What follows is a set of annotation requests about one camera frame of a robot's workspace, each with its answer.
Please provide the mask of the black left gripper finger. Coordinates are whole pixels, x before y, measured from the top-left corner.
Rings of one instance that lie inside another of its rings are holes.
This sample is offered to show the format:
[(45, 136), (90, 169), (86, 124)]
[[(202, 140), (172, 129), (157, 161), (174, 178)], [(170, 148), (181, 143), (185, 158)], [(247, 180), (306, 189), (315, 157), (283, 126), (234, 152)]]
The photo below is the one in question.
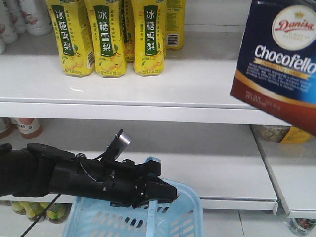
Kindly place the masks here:
[(172, 203), (178, 198), (177, 188), (157, 176), (149, 176), (145, 187), (145, 202)]
[(146, 170), (148, 173), (154, 174), (155, 176), (161, 176), (161, 163), (150, 160), (145, 163)]

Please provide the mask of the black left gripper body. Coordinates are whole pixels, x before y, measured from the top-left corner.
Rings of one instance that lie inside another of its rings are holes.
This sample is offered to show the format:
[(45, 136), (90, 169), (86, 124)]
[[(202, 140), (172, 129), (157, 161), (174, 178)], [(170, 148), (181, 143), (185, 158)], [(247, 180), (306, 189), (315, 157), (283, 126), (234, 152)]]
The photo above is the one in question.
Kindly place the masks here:
[(137, 208), (151, 201), (147, 175), (141, 165), (128, 159), (99, 162), (84, 157), (72, 158), (57, 162), (49, 190)]

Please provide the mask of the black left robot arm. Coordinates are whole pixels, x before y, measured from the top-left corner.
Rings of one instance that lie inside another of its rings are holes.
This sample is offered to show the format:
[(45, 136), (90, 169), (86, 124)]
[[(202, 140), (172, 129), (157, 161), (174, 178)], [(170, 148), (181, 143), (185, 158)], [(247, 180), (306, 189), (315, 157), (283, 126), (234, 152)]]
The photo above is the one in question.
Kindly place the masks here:
[(160, 178), (154, 160), (135, 164), (118, 162), (119, 147), (109, 146), (95, 159), (49, 145), (29, 143), (14, 150), (0, 146), (0, 194), (40, 198), (50, 193), (109, 201), (114, 206), (137, 208), (150, 201), (171, 203), (175, 186)]

